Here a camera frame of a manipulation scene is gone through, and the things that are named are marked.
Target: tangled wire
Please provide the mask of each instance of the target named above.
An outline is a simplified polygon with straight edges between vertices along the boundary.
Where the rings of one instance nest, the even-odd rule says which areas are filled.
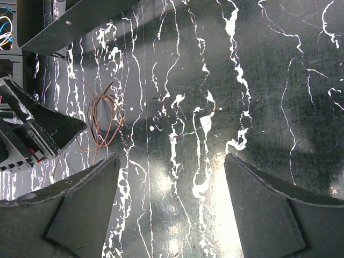
[[[113,95],[107,94],[107,91],[109,90],[110,86],[112,86],[113,82],[111,82],[101,94],[93,94],[91,88],[84,81],[82,81],[82,82],[90,90],[90,92],[92,94],[92,96],[90,97],[90,100],[89,100],[88,108],[87,108],[87,122],[88,122],[88,125],[90,128],[90,132],[91,132],[93,141],[96,144],[96,147],[93,149],[83,149],[81,147],[79,140],[78,139],[76,139],[76,140],[79,144],[81,151],[83,151],[83,152],[96,151],[95,156],[93,158],[93,164],[94,164],[99,149],[102,147],[108,147],[111,144],[111,142],[114,140],[114,137],[116,136],[120,127],[123,124],[123,115],[122,115],[122,112],[121,112],[119,106],[117,105],[117,103],[115,101],[115,97]],[[104,138],[102,138],[100,135],[101,127],[99,125],[99,117],[98,117],[98,110],[97,110],[98,105],[102,101],[108,101],[110,103],[110,109],[111,109],[111,120],[110,120],[109,127],[107,128],[107,132],[106,132],[106,135]],[[118,126],[117,126],[116,130],[114,131],[114,133],[111,134],[111,127],[112,127],[112,124],[113,124],[113,121],[114,121],[114,118],[116,115],[114,112],[115,108],[117,109],[118,114],[120,116],[120,121],[119,121]],[[61,157],[61,154],[59,155],[58,161],[55,165],[55,168],[53,171],[53,177],[55,177],[55,171],[56,171],[57,164],[60,160],[60,157]]]

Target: yellow wire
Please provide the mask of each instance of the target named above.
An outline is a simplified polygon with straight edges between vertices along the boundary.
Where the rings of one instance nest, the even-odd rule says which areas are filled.
[[[9,40],[5,41],[4,43],[0,44],[0,47],[6,45],[8,42],[10,42]]]

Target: marbled floor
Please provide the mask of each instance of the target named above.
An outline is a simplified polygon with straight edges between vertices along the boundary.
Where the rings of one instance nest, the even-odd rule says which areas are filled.
[[[143,0],[68,46],[66,60],[38,59],[35,96],[82,120],[91,96],[82,80],[98,94],[114,81],[125,122],[97,155],[117,152],[122,166],[103,257],[242,257],[226,153],[344,198],[343,7]],[[95,146],[89,131],[79,139]],[[93,156],[73,143],[56,179]],[[3,173],[1,199],[53,183],[56,161]]]

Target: colorful wire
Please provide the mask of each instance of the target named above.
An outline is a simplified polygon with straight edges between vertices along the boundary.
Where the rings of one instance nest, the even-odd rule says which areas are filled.
[[[12,10],[8,7],[5,7],[6,10],[8,10],[10,13],[13,13]]]
[[[9,23],[11,25],[10,32],[6,32],[6,33],[3,33],[0,35],[0,40],[4,39],[2,42],[0,42],[0,49],[3,50],[2,46],[6,45],[8,42],[13,42],[13,37],[11,37],[11,36],[13,36],[12,35],[13,26],[12,26],[12,21],[9,17],[1,16],[0,20],[1,19],[7,19],[8,21],[6,23],[4,23],[3,26],[0,28],[0,32],[2,31],[5,24]]]

